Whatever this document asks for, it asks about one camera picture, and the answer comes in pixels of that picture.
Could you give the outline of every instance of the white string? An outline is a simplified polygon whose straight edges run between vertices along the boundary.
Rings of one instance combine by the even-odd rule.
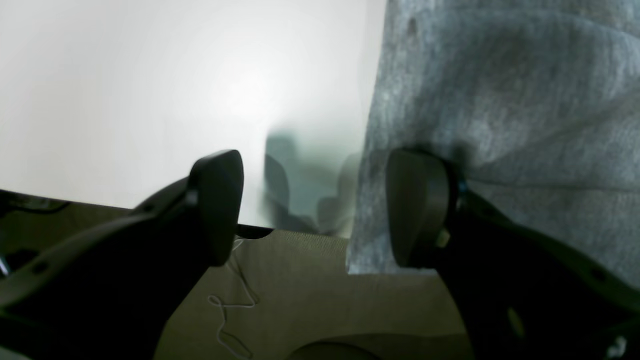
[[[240,247],[240,245],[242,245],[244,243],[244,239],[235,239],[234,240],[234,246],[231,248],[231,252],[235,251],[237,248]],[[218,339],[218,343],[220,343],[220,345],[224,346],[225,348],[227,348],[227,350],[229,350],[229,352],[231,354],[233,354],[235,357],[237,357],[240,360],[250,360],[253,357],[253,353],[251,353],[251,351],[246,347],[245,344],[243,344],[242,341],[240,341],[240,339],[238,339],[237,337],[222,331],[222,329],[225,328],[225,325],[227,324],[227,312],[225,311],[225,309],[229,309],[232,307],[243,307],[245,309],[251,309],[252,307],[255,307],[257,305],[257,302],[255,301],[255,299],[253,298],[253,296],[251,295],[251,293],[249,292],[249,288],[246,284],[246,281],[244,281],[244,277],[240,274],[240,264],[237,263],[237,267],[238,267],[238,272],[235,272],[231,266],[229,266],[230,263],[230,259],[229,261],[227,261],[227,264],[225,264],[225,266],[227,268],[229,268],[229,270],[231,270],[232,273],[234,273],[236,276],[238,276],[242,282],[242,287],[244,289],[244,293],[246,294],[246,296],[251,299],[251,304],[225,304],[222,302],[222,300],[217,296],[217,295],[209,295],[207,297],[207,301],[215,306],[215,307],[219,307],[220,308],[220,313],[222,314],[222,324],[220,325],[220,327],[218,327],[218,331],[216,333],[216,338]],[[241,354],[238,354],[229,344],[227,344],[224,340],[222,340],[222,338],[220,337],[220,334],[226,334],[227,336],[230,336],[232,338],[234,338],[237,342],[238,345],[240,345],[240,347],[247,353],[249,354],[248,356],[244,356]]]

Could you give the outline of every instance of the white surface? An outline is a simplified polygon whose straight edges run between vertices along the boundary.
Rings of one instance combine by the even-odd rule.
[[[0,188],[131,208],[237,149],[240,223],[296,227],[270,199],[335,233],[353,216],[384,7],[0,0]],[[266,189],[266,152],[288,199]]]

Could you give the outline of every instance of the gray fabric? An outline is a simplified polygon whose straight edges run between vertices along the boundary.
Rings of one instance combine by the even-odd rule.
[[[411,147],[640,286],[639,18],[635,1],[389,1],[349,272],[398,270],[384,172]]]

